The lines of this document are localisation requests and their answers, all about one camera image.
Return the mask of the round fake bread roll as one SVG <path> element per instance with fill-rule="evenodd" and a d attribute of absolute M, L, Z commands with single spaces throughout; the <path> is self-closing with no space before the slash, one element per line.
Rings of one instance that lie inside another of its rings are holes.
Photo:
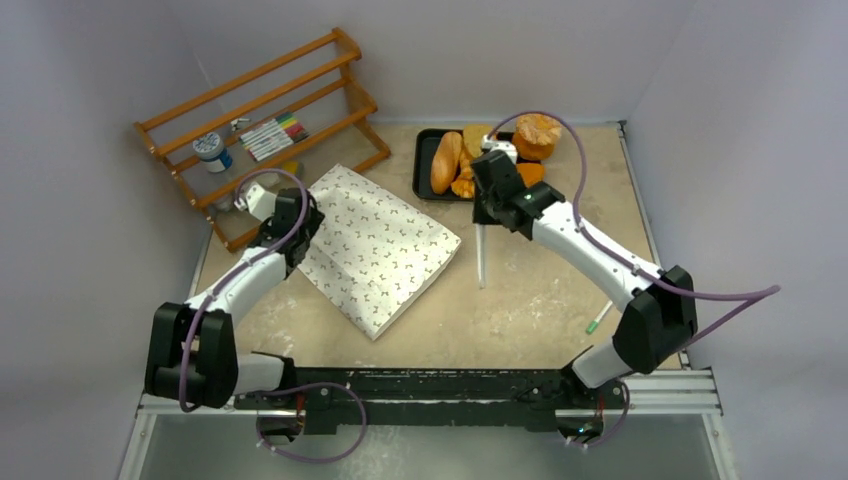
<path fill-rule="evenodd" d="M 545 167 L 535 162 L 518 163 L 516 169 L 526 187 L 532 187 L 542 182 L 546 173 Z"/>

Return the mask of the braided fake bread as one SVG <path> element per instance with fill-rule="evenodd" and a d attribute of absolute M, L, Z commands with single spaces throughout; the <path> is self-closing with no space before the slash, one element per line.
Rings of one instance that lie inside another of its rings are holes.
<path fill-rule="evenodd" d="M 451 183 L 450 188 L 460 198 L 473 199 L 475 196 L 475 183 L 472 170 L 470 168 L 463 169 Z"/>

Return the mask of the long fake bread loaf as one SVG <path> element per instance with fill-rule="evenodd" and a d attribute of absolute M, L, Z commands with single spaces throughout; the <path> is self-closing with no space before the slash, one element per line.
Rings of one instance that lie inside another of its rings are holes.
<path fill-rule="evenodd" d="M 431 161 L 430 186 L 435 194 L 443 194 L 455 180 L 463 148 L 462 135 L 456 131 L 445 133 Z"/>

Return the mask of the fake bread slice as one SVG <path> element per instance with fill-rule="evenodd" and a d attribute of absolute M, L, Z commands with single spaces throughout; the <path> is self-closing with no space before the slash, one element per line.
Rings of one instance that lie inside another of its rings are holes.
<path fill-rule="evenodd" d="M 469 124 L 463 127 L 461 134 L 464 151 L 472 160 L 482 154 L 483 141 L 492 129 L 493 126 L 487 124 Z"/>

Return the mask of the fake muffin orange cup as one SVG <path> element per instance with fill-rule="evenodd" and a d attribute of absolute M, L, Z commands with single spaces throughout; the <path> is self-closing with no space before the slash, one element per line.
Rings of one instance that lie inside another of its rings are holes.
<path fill-rule="evenodd" d="M 553 154 L 561 139 L 562 130 L 562 123 L 548 115 L 523 114 L 516 118 L 511 142 L 519 157 L 541 162 Z"/>

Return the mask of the patterned white paper bag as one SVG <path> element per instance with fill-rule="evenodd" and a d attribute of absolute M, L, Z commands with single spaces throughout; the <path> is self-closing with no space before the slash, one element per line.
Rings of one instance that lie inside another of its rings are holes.
<path fill-rule="evenodd" d="M 461 239 L 342 165 L 309 189 L 325 218 L 299 269 L 369 339 L 378 339 L 452 261 Z"/>

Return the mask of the black plastic tray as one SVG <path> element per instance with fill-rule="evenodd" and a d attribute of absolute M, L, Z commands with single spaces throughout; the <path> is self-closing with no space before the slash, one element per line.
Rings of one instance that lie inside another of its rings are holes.
<path fill-rule="evenodd" d="M 443 194 L 435 194 L 430 186 L 431 161 L 441 137 L 449 131 L 456 131 L 461 134 L 462 129 L 463 127 L 452 129 L 428 128 L 418 134 L 415 144 L 412 188 L 415 195 L 419 198 L 433 201 L 459 201 L 474 203 L 474 198 L 460 198 L 452 192 L 450 187 Z M 498 140 L 507 140 L 511 142 L 513 134 L 514 132 L 503 132 L 501 130 L 494 129 L 493 127 L 488 136 L 495 135 Z M 524 162 L 535 162 L 543 165 L 543 161 L 529 161 L 518 156 L 517 164 Z"/>

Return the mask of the fake croissant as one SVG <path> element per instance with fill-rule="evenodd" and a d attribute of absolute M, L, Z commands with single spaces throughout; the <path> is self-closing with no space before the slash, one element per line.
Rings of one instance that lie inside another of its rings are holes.
<path fill-rule="evenodd" d="M 468 151 L 463 148 L 459 155 L 459 174 L 457 176 L 458 179 L 472 180 L 473 179 L 473 171 L 471 168 L 471 164 L 474 160 L 474 157 L 468 153 Z"/>

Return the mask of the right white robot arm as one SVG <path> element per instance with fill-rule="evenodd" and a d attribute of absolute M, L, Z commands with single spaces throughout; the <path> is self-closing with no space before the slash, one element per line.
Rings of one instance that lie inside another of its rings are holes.
<path fill-rule="evenodd" d="M 679 266 L 667 271 L 617 243 L 603 251 L 587 239 L 604 239 L 578 219 L 565 196 L 550 185 L 524 184 L 516 165 L 501 150 L 471 164 L 475 182 L 473 219 L 501 225 L 565 259 L 590 279 L 622 317 L 611 337 L 578 355 L 563 369 L 561 392 L 576 407 L 596 399 L 601 386 L 630 373 L 648 374 L 682 349 L 697 331 L 691 275 Z"/>

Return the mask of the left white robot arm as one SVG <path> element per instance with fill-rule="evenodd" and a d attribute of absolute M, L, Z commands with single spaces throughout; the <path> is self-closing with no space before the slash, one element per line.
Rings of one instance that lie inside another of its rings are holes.
<path fill-rule="evenodd" d="M 254 392 L 275 409 L 297 399 L 292 359 L 238 353 L 235 327 L 298 268 L 324 215 L 304 188 L 266 197 L 271 214 L 237 264 L 201 293 L 183 303 L 165 302 L 155 311 L 146 394 L 176 400 L 185 412 L 221 408 L 235 395 Z"/>

